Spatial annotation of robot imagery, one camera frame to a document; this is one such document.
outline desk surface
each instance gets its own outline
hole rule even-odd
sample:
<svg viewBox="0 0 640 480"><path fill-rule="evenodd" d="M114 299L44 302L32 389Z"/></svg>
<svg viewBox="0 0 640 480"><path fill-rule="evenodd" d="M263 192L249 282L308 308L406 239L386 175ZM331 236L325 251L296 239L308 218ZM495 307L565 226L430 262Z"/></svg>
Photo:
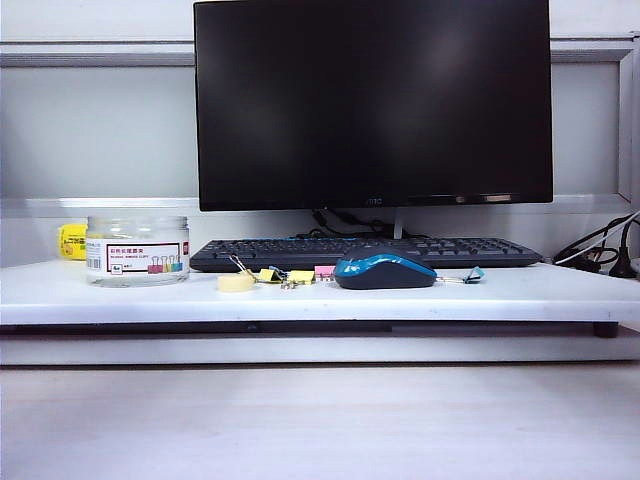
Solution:
<svg viewBox="0 0 640 480"><path fill-rule="evenodd" d="M259 284L220 293L216 275L192 273L175 285L111 289L85 282L79 262L52 261L2 270L2 324L83 324L251 320L640 319L640 282L537 264L486 269L480 284L353 291L335 283L295 290ZM447 270L462 276L467 270Z"/></svg>
<svg viewBox="0 0 640 480"><path fill-rule="evenodd" d="M640 472L640 364L1 371L15 480Z"/></svg>

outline monitor screen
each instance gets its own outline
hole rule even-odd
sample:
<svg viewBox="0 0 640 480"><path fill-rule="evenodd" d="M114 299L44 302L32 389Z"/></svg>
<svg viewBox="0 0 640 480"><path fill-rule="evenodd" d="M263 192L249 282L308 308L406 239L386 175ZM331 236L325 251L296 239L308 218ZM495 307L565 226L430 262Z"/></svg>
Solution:
<svg viewBox="0 0 640 480"><path fill-rule="evenodd" d="M201 210L552 200L548 4L194 6Z"/></svg>

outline monitor logo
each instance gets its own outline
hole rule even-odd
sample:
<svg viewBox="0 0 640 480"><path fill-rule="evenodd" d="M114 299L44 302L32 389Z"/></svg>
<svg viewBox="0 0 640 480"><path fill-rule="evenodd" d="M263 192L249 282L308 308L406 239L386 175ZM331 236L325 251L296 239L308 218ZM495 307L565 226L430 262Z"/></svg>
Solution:
<svg viewBox="0 0 640 480"><path fill-rule="evenodd" d="M365 201L365 205L367 207L381 207L382 206L382 197L367 198L367 200Z"/></svg>

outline jar label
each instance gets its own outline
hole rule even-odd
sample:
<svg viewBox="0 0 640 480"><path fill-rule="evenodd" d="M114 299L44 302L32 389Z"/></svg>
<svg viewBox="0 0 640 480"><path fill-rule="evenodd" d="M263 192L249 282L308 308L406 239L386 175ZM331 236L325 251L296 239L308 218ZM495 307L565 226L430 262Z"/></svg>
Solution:
<svg viewBox="0 0 640 480"><path fill-rule="evenodd" d="M105 275L177 273L189 268L186 241L135 242L87 238L87 268Z"/></svg>

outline clear plastic jar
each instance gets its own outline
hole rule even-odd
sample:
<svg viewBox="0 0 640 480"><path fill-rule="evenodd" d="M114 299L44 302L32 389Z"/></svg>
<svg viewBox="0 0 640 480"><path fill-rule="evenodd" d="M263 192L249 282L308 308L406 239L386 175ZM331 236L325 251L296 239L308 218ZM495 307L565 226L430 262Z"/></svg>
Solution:
<svg viewBox="0 0 640 480"><path fill-rule="evenodd" d="M92 285L166 285L189 277L187 217L89 217L86 250Z"/></svg>

